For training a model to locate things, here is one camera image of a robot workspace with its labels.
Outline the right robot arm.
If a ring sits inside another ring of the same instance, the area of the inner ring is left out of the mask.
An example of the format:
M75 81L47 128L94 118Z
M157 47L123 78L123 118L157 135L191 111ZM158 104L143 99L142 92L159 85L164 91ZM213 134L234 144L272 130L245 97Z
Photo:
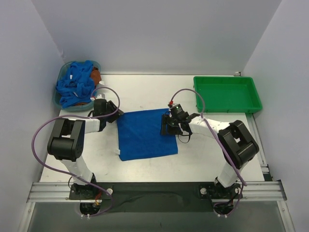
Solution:
M161 116L160 134L187 136L189 139L192 134L201 134L214 138L225 158L225 165L216 180L223 188L232 186L237 180L247 186L241 171L259 152L259 146L242 121L221 122L174 108Z

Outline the blue towel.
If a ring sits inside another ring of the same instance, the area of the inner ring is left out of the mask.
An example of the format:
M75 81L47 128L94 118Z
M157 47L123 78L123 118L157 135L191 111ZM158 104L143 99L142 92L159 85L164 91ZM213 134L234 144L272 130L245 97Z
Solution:
M167 108L124 113L117 119L120 160L157 158L178 153L176 137L161 135Z

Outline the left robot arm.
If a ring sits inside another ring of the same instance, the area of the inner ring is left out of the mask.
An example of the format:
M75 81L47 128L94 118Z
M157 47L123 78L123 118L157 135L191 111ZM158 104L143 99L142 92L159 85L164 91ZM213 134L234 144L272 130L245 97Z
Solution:
M94 102L92 116L87 118L56 119L47 145L48 154L61 161L73 174L73 189L78 192L98 191L95 175L89 170L82 157L84 137L87 133L101 132L107 123L113 123L124 112L112 101L97 99Z

